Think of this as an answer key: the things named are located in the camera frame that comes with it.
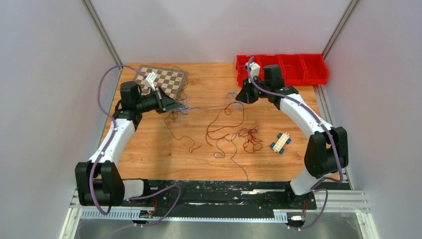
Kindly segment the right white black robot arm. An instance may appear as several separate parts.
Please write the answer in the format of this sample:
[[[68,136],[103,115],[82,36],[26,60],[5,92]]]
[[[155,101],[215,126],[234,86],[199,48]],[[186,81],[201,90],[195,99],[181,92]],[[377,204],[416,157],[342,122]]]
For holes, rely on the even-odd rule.
[[[243,80],[237,101],[252,104],[266,98],[289,116],[308,139],[304,169],[289,181],[282,201],[290,208],[301,205],[313,189],[330,175],[348,166],[346,130],[323,120],[303,100],[297,89],[286,86],[279,65],[260,67],[256,62],[244,65],[247,78]]]

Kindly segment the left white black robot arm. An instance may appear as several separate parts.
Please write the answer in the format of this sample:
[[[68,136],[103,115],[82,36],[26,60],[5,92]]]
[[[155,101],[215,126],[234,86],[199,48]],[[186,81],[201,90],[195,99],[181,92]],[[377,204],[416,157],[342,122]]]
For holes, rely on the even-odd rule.
[[[83,206],[120,206],[132,198],[138,205],[147,206],[152,200],[148,181],[123,180],[117,165],[143,113],[161,114],[178,109],[182,104],[159,87],[142,95],[135,81],[122,83],[120,96],[103,142],[88,161],[79,162],[75,167],[79,202]]]

